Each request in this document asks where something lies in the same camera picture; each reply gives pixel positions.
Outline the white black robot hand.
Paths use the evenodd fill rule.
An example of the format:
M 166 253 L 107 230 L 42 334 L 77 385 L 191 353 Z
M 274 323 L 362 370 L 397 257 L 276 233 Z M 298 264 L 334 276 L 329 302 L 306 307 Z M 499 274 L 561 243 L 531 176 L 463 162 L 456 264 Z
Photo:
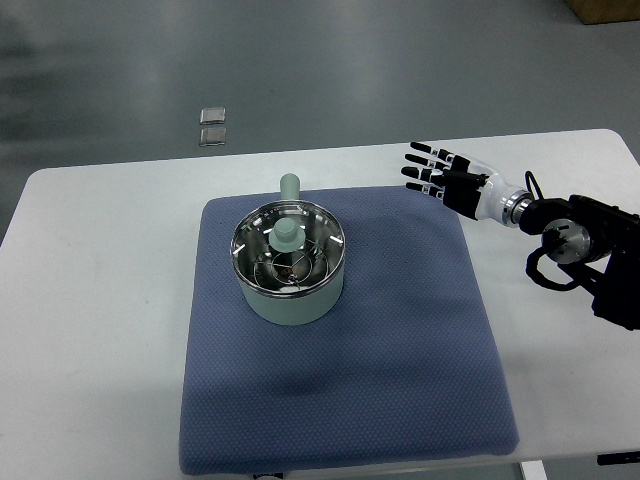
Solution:
M 511 185 L 493 167 L 444 148 L 412 142 L 405 155 L 411 164 L 401 169 L 406 187 L 439 200 L 445 207 L 472 220 L 492 219 L 501 225 L 518 224 L 517 210 L 532 194 Z

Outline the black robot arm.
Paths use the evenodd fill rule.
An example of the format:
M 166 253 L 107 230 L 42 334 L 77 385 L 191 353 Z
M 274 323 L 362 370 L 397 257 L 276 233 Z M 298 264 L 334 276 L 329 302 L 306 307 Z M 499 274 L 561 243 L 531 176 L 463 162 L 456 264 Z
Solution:
M 639 328 L 639 216 L 595 199 L 572 195 L 524 200 L 512 220 L 541 246 L 525 273 L 558 292 L 578 287 L 592 295 L 591 309 L 627 330 Z

